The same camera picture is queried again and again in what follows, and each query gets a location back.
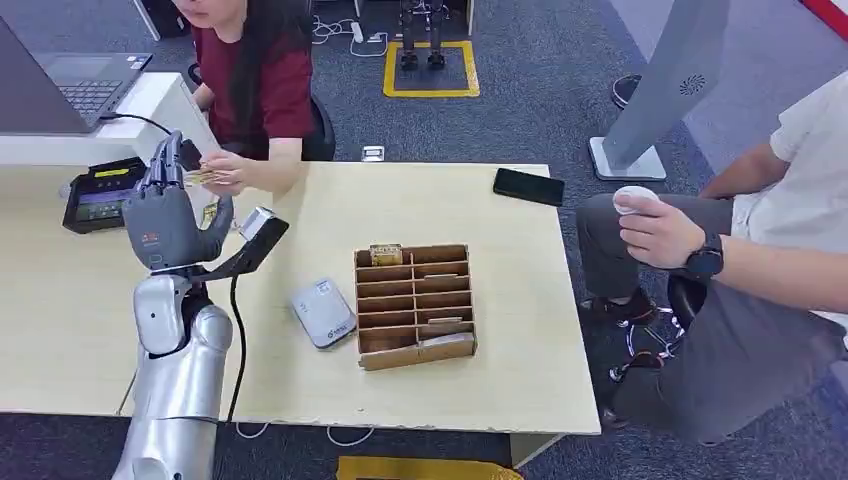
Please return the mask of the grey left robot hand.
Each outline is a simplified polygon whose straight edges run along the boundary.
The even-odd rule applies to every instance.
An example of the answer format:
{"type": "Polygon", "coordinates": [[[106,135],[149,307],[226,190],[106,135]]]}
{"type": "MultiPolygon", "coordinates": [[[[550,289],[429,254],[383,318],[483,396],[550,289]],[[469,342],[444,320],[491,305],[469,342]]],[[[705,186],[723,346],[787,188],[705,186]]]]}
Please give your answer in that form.
{"type": "Polygon", "coordinates": [[[224,196],[208,228],[198,227],[183,181],[182,144],[178,130],[158,144],[146,173],[122,205],[132,249],[151,271],[217,259],[234,219],[233,201],[224,196]]]}

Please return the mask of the person's left hand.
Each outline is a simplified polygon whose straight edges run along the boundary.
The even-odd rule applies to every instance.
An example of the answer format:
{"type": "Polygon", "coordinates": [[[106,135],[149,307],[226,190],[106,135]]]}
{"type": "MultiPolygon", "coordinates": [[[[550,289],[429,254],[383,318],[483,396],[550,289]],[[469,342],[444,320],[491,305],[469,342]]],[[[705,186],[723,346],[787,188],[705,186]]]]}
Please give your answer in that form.
{"type": "Polygon", "coordinates": [[[239,195],[250,180],[253,161],[238,154],[218,150],[201,157],[201,185],[219,196],[239,195]]]}

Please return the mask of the seated person's left hand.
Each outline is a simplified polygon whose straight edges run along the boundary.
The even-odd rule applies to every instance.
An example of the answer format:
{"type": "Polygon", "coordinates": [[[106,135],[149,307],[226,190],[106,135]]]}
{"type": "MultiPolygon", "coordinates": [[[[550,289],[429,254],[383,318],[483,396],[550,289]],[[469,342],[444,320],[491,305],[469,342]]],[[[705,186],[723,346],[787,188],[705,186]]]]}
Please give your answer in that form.
{"type": "Polygon", "coordinates": [[[613,199],[616,206],[632,210],[619,218],[620,238],[639,262],[666,270],[681,268],[705,245],[704,230],[676,207],[627,193],[613,199]]]}

